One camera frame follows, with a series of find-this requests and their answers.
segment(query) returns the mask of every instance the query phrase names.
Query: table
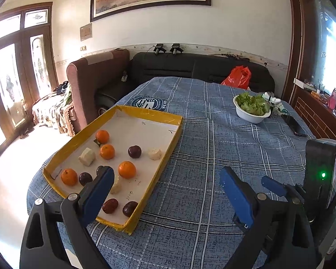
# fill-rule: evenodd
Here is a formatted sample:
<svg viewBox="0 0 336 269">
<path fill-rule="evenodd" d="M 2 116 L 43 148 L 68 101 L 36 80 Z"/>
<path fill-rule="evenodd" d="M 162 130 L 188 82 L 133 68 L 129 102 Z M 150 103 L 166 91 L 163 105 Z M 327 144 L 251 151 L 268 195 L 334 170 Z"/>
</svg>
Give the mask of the table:
<svg viewBox="0 0 336 269">
<path fill-rule="evenodd" d="M 243 235 L 232 223 L 234 210 L 219 186 L 219 171 L 230 166 L 256 192 L 282 199 L 262 187 L 261 178 L 303 183 L 305 145 L 313 134 L 284 102 L 308 135 L 294 136 L 275 115 L 260 124 L 240 119 L 233 97 L 244 92 L 200 80 L 157 77 L 117 104 L 183 116 L 183 132 L 136 230 L 131 236 L 98 222 L 87 230 L 112 268 L 223 268 Z M 42 176 L 28 190 L 28 213 L 35 199 L 61 200 Z M 62 224 L 65 247 L 73 252 Z M 260 254 L 256 266 L 263 265 Z"/>
</svg>

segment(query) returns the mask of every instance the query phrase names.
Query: tablecloth logo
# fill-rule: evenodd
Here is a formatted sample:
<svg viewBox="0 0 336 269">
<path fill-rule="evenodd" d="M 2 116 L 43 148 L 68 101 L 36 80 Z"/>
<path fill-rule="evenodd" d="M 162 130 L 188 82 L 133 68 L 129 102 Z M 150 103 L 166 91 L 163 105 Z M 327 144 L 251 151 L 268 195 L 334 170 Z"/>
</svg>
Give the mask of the tablecloth logo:
<svg viewBox="0 0 336 269">
<path fill-rule="evenodd" d="M 145 109 L 164 111 L 167 107 L 167 100 L 153 98 L 149 96 L 135 96 L 127 102 L 127 105 Z"/>
</svg>

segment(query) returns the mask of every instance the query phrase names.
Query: white floor tile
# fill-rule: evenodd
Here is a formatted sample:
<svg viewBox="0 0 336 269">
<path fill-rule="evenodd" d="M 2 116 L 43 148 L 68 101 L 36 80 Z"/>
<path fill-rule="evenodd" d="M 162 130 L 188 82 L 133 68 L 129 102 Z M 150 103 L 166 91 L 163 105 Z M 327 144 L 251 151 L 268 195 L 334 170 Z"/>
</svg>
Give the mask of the white floor tile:
<svg viewBox="0 0 336 269">
<path fill-rule="evenodd" d="M 52 127 L 36 126 L 0 156 L 0 252 L 13 269 L 19 268 L 29 184 L 42 163 L 70 139 Z M 71 259 L 77 261 L 72 253 Z"/>
</svg>

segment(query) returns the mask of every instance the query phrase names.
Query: red plastic bag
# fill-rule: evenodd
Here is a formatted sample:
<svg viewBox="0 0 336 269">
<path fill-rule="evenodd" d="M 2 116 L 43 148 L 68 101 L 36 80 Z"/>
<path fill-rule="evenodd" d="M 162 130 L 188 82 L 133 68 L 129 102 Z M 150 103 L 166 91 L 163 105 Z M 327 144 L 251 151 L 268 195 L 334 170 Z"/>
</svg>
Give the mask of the red plastic bag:
<svg viewBox="0 0 336 269">
<path fill-rule="evenodd" d="M 226 78 L 221 85 L 241 88 L 247 90 L 249 87 L 250 78 L 252 73 L 248 67 L 244 68 L 243 65 L 235 67 L 228 78 Z"/>
</svg>

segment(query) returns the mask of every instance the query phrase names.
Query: white pastry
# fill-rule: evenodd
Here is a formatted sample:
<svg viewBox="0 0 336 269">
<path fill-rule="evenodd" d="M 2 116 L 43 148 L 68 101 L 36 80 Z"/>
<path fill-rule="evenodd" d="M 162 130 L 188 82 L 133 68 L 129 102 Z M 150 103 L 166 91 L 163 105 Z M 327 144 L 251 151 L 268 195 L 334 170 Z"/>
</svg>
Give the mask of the white pastry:
<svg viewBox="0 0 336 269">
<path fill-rule="evenodd" d="M 162 151 L 161 150 L 155 150 L 155 149 L 151 149 L 148 151 L 148 157 L 151 160 L 159 160 L 162 157 Z"/>
<path fill-rule="evenodd" d="M 110 193 L 111 194 L 117 194 L 122 190 L 122 184 L 120 181 L 120 176 L 118 175 L 118 173 L 115 173 L 115 183 L 113 184 Z"/>
<path fill-rule="evenodd" d="M 96 155 L 93 150 L 90 148 L 86 148 L 82 154 L 78 157 L 79 161 L 84 165 L 84 166 L 89 166 L 91 163 L 95 160 Z"/>
</svg>

